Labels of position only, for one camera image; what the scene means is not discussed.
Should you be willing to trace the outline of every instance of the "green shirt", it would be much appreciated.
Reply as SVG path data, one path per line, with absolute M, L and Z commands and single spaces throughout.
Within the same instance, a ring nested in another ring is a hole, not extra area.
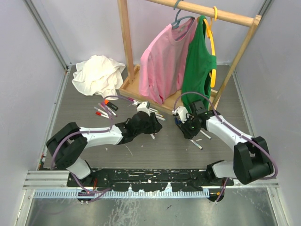
M 189 44 L 182 93 L 195 91 L 209 98 L 211 91 L 209 72 L 216 69 L 216 56 L 212 56 L 206 47 L 204 18 L 206 17 L 200 17 L 194 38 Z M 184 106 L 189 112 L 189 104 L 196 100 L 202 100 L 208 108 L 208 101 L 199 95 L 187 94 L 182 97 Z

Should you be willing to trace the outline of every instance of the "yellow hanger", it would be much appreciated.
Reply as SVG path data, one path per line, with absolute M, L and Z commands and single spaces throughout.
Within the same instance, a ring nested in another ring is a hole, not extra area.
M 217 8 L 216 6 L 213 7 L 214 8 L 214 20 L 217 20 Z M 215 47 L 214 47 L 214 41 L 213 41 L 213 33 L 211 31 L 211 27 L 212 27 L 212 23 L 213 20 L 212 18 L 210 18 L 210 24 L 208 24 L 207 20 L 204 18 L 204 22 L 206 24 L 206 34 L 207 37 L 210 39 L 210 45 L 211 45 L 211 54 L 213 56 L 215 56 Z M 212 69 L 211 72 L 209 72 L 209 76 L 211 77 L 211 83 L 210 83 L 210 87 L 213 88 L 215 86 L 215 81 L 216 81 L 216 69 Z

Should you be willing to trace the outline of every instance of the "wooden rod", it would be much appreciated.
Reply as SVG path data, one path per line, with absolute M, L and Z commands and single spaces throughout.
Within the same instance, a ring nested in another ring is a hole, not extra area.
M 252 37 L 254 35 L 254 33 L 255 33 L 256 29 L 257 29 L 257 26 L 258 26 L 258 24 L 260 22 L 260 19 L 261 19 L 261 16 L 257 15 L 255 17 L 255 19 L 253 20 L 252 26 L 250 27 L 249 32 L 247 33 L 247 35 L 245 37 L 245 40 L 243 41 L 243 44 L 241 45 L 239 51 L 237 52 L 237 54 L 236 54 L 236 56 L 234 58 L 234 61 L 233 61 L 232 65 L 231 65 L 231 67 L 230 67 L 230 69 L 229 69 L 229 71 L 227 73 L 227 76 L 225 77 L 224 82 L 222 83 L 222 86 L 218 90 L 218 92 L 217 92 L 217 94 L 216 94 L 216 96 L 215 96 L 215 98 L 213 100 L 213 105 L 215 105 L 217 103 L 217 101 L 219 100 L 219 98 L 221 97 L 222 92 L 224 91 L 224 89 L 225 89 L 225 87 L 226 87 L 226 85 L 227 85 L 230 77 L 232 76 L 232 74 L 233 74 L 233 72 L 234 72 L 237 64 L 239 63 L 239 61 L 240 61 L 240 59 L 241 59 L 241 57 L 242 57 L 242 55 L 243 55 L 246 47 L 248 46 L 250 40 L 252 39 Z
M 127 0 L 118 0 L 119 17 L 122 30 L 123 46 L 127 61 L 127 74 L 130 84 L 135 79 L 133 53 L 130 35 L 130 24 L 128 21 Z
M 176 3 L 176 0 L 147 0 L 147 1 L 155 2 L 155 3 L 161 4 L 161 5 L 170 6 L 170 7 L 174 7 L 174 5 Z M 185 11 L 189 11 L 191 13 L 197 13 L 200 15 L 209 16 L 209 17 L 214 18 L 214 9 L 210 8 L 210 7 L 201 6 L 201 5 L 186 2 L 186 1 L 180 1 L 177 8 L 185 10 Z M 253 20 L 254 20 L 254 18 L 252 18 L 252 17 L 229 13 L 229 12 L 222 11 L 219 9 L 217 9 L 217 19 L 228 21 L 228 22 L 231 22 L 234 24 L 243 25 L 246 27 L 251 27 Z

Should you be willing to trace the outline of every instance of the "garment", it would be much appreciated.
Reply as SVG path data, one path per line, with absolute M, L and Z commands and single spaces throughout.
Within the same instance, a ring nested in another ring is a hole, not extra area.
M 211 91 L 209 72 L 216 69 L 216 56 L 212 56 L 206 47 L 204 18 L 205 16 L 200 17 L 194 38 L 189 45 L 182 93 L 195 91 L 209 98 Z M 189 112 L 189 103 L 196 100 L 202 100 L 205 107 L 208 108 L 208 101 L 199 95 L 187 94 L 182 96 L 184 106 Z
M 121 73 L 125 65 L 105 56 L 92 56 L 89 60 L 77 63 L 72 83 L 78 92 L 91 96 L 93 94 L 106 97 L 117 95 L 123 83 Z
M 147 47 L 141 57 L 139 92 L 162 104 L 182 88 L 186 57 L 197 20 L 189 19 L 177 29 L 169 24 Z

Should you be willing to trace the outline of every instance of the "robotic arm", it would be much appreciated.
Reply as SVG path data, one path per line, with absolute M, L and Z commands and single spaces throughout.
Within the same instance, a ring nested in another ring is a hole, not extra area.
M 244 136 L 253 140 L 269 153 L 267 143 L 262 137 L 254 138 L 241 132 L 225 121 L 217 112 L 222 120 L 221 122 L 212 110 L 208 111 L 204 107 L 202 101 L 192 102 L 190 109 L 192 114 L 183 106 L 173 111 L 176 125 L 180 128 L 185 138 L 192 139 L 203 128 L 218 136 L 234 152 L 233 161 L 226 162 L 222 160 L 207 166 L 206 175 L 209 180 L 237 178 L 241 183 L 248 184 L 273 173 L 273 165 L 267 156 L 249 141 L 242 138 Z M 226 122 L 234 130 L 238 131 L 241 136 L 238 136 L 233 130 L 225 126 L 223 122 Z
M 90 166 L 79 157 L 84 149 L 104 144 L 121 145 L 131 142 L 142 133 L 158 133 L 162 125 L 158 122 L 155 113 L 149 112 L 149 106 L 149 102 L 142 102 L 137 107 L 138 113 L 125 122 L 113 125 L 111 130 L 109 127 L 90 129 L 78 127 L 75 122 L 68 123 L 47 141 L 46 145 L 51 155 L 66 136 L 79 131 L 82 133 L 71 137 L 72 142 L 64 142 L 55 157 L 56 167 L 59 170 L 67 169 L 78 179 L 84 179 L 91 174 Z

